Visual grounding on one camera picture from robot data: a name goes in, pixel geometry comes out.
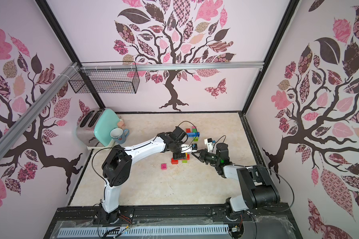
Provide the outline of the blue long lego brick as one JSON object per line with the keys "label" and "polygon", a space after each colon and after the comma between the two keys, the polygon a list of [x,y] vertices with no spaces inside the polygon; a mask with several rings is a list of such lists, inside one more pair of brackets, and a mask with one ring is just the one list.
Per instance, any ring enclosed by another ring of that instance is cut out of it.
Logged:
{"label": "blue long lego brick", "polygon": [[187,135],[188,135],[188,137],[199,137],[200,133],[199,132],[188,132]]}

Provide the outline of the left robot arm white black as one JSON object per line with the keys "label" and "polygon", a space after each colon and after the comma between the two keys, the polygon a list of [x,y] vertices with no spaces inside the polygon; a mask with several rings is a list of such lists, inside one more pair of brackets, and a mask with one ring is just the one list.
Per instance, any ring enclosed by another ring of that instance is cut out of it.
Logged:
{"label": "left robot arm white black", "polygon": [[183,138],[187,133],[177,126],[173,132],[161,132],[154,138],[138,145],[122,147],[116,145],[103,162],[102,176],[105,181],[104,199],[100,203],[100,212],[105,221],[114,222],[119,218],[119,198],[121,185],[124,184],[131,172],[132,166],[138,161],[156,153],[170,151],[173,157],[189,154],[197,150],[196,144],[185,144]]}

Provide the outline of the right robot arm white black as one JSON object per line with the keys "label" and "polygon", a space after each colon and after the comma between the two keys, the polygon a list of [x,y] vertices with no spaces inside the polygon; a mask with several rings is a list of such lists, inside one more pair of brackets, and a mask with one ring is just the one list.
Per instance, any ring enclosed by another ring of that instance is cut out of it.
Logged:
{"label": "right robot arm white black", "polygon": [[190,149],[196,159],[214,167],[219,176],[239,182],[240,195],[227,198],[224,204],[227,217],[236,217],[254,209],[280,214],[292,207],[280,208],[280,194],[270,169],[261,164],[241,166],[232,163],[226,143],[211,144],[206,149],[198,149],[196,144],[192,144]]}

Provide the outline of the red long lego brick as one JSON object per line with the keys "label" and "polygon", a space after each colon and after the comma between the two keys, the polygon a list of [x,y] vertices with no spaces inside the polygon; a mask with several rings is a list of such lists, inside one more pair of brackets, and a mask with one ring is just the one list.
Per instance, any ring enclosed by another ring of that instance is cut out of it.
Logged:
{"label": "red long lego brick", "polygon": [[175,164],[179,164],[180,162],[182,163],[182,160],[190,160],[190,156],[189,154],[185,153],[183,156],[179,156],[177,158],[172,158],[171,159],[171,164],[175,165]]}

